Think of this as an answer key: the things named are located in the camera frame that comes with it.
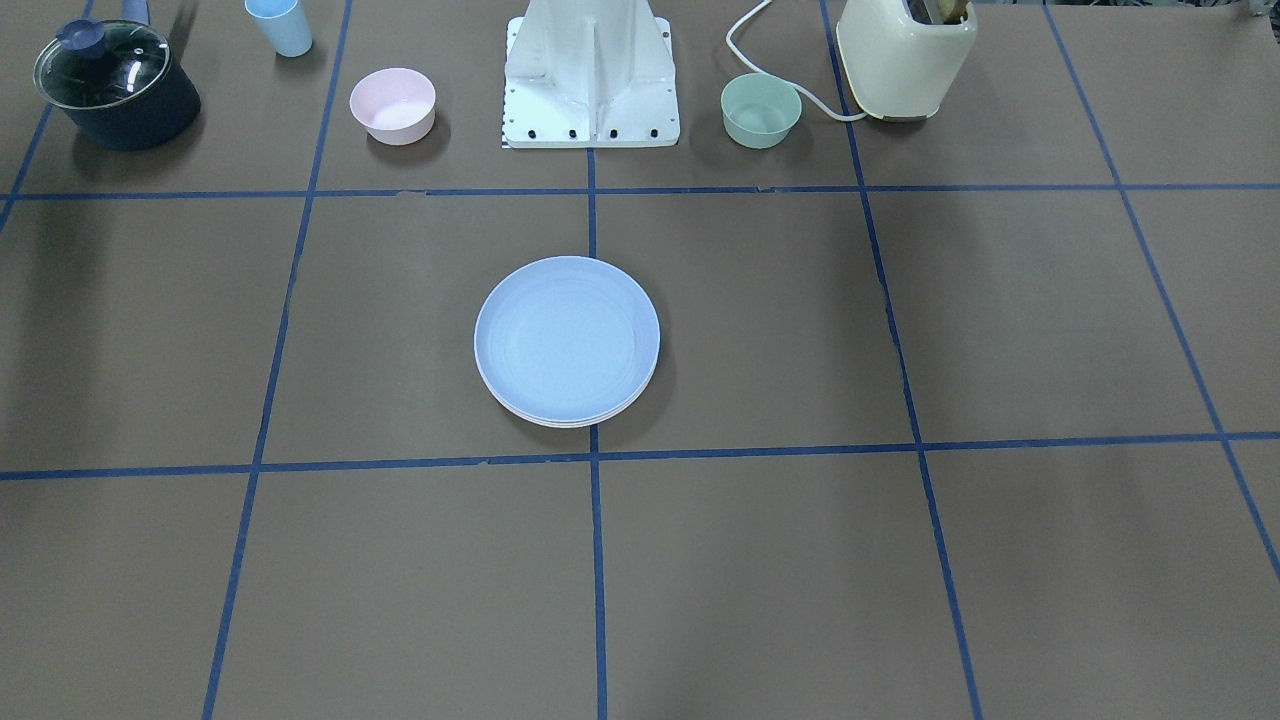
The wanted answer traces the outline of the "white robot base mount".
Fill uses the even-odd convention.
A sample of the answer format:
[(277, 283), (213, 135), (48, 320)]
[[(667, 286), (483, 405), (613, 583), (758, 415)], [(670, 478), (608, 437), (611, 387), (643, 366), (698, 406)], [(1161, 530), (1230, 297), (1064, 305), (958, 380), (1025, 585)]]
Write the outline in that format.
[(506, 27), (508, 149), (660, 149), (681, 136), (671, 23), (648, 1), (531, 1)]

